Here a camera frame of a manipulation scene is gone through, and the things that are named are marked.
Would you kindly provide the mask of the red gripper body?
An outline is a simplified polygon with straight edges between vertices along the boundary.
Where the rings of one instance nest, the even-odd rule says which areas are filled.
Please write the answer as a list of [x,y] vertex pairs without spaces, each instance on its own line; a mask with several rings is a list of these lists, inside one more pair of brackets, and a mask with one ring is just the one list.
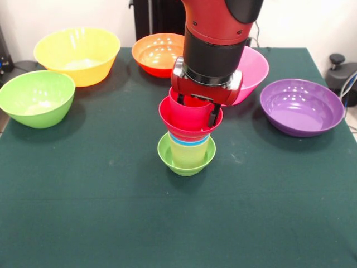
[[231,105],[237,99],[243,83],[243,73],[234,71],[230,76],[219,81],[208,78],[202,82],[193,79],[192,72],[184,63],[182,56],[175,61],[171,86],[178,94],[196,97],[215,104]]

